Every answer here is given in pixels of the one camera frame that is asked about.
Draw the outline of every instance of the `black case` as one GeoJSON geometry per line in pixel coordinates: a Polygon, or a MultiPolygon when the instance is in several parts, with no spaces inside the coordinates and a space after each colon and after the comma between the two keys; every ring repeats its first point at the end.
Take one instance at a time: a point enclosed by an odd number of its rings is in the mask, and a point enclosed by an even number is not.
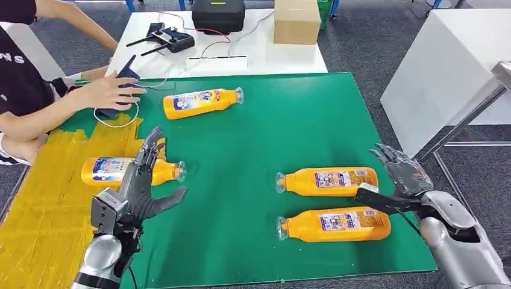
{"type": "MultiPolygon", "coordinates": [[[[195,29],[213,29],[223,34],[238,32],[245,21],[245,3],[243,0],[195,0],[192,8],[192,20],[195,29]]],[[[203,31],[206,34],[217,34],[203,31]]]]}

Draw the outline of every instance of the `plastic bottle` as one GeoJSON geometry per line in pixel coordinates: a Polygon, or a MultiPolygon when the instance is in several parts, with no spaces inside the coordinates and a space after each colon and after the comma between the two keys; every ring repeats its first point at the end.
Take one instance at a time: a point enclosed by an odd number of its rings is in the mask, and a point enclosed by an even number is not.
{"type": "MultiPolygon", "coordinates": [[[[89,158],[81,169],[81,179],[87,185],[98,187],[118,187],[126,168],[134,158],[89,158]]],[[[172,164],[156,159],[152,171],[151,185],[160,185],[176,179],[182,182],[186,177],[184,162],[172,164]]]]}
{"type": "Polygon", "coordinates": [[[243,90],[211,89],[201,92],[169,95],[163,98],[163,110],[168,119],[182,119],[213,110],[224,110],[243,103],[243,90]]]}
{"type": "Polygon", "coordinates": [[[363,182],[378,186],[378,177],[372,168],[324,167],[301,169],[288,175],[277,173],[275,189],[278,193],[294,191],[302,196],[353,197],[363,182]]]}
{"type": "Polygon", "coordinates": [[[296,217],[277,219],[280,240],[305,242],[381,240],[390,234],[387,214],[370,207],[305,211],[296,217]]]}

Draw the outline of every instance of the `green table surface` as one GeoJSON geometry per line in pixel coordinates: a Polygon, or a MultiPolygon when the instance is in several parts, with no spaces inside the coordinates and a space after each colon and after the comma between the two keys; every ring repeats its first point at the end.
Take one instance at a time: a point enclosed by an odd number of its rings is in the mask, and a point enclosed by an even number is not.
{"type": "MultiPolygon", "coordinates": [[[[420,236],[399,215],[390,216],[391,233],[380,241],[277,238],[278,216],[360,205],[348,197],[277,194],[277,172],[368,166],[377,172],[380,193],[393,192],[384,167],[369,153],[380,138],[350,73],[169,79],[142,96],[140,117],[139,138],[161,125],[167,160],[186,162],[189,192],[173,209],[145,221],[143,250],[132,264],[139,288],[437,269],[420,236]],[[181,120],[167,120],[163,113],[166,95],[236,87],[243,88],[242,105],[181,120]]],[[[82,128],[90,135],[95,123],[92,111],[85,110],[61,128],[82,128]]],[[[179,185],[167,182],[152,193],[163,196],[179,185]]],[[[122,287],[133,287],[129,273],[122,287]]]]}

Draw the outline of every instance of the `cardboard box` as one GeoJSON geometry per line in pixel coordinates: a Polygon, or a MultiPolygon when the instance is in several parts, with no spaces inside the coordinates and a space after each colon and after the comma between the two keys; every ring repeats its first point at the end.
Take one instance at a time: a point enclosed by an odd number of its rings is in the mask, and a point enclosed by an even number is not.
{"type": "Polygon", "coordinates": [[[308,44],[318,41],[319,8],[317,0],[275,0],[274,43],[308,44]]]}

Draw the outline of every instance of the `robotic arm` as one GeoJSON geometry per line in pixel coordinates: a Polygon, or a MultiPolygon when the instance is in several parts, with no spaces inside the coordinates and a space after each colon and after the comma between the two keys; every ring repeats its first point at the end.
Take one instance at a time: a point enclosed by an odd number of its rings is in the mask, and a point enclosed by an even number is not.
{"type": "MultiPolygon", "coordinates": [[[[98,230],[71,289],[119,288],[133,254],[140,251],[142,222],[181,202],[186,187],[161,199],[151,197],[160,138],[161,129],[156,127],[128,166],[119,193],[107,188],[92,199],[91,224],[98,230]]],[[[452,289],[510,289],[502,261],[465,207],[452,195],[433,190],[417,161],[390,146],[377,146],[380,150],[371,152],[384,164],[396,190],[393,196],[383,196],[377,187],[362,184],[356,201],[386,214],[401,214],[431,249],[452,289]],[[404,215],[407,211],[418,214],[419,229],[404,215]]]]}
{"type": "Polygon", "coordinates": [[[151,197],[152,170],[164,144],[157,126],[145,139],[135,160],[129,164],[119,192],[106,188],[92,198],[90,222],[95,228],[71,289],[116,289],[129,268],[133,254],[140,251],[142,222],[181,202],[186,187],[170,196],[151,197]]]}
{"type": "Polygon", "coordinates": [[[403,212],[417,212],[418,233],[431,249],[450,288],[511,288],[497,252],[466,208],[452,195],[433,190],[433,183],[416,160],[390,146],[377,146],[380,150],[371,152],[392,178],[394,195],[380,195],[377,188],[365,184],[355,200],[386,214],[399,213],[416,230],[403,212]]]}

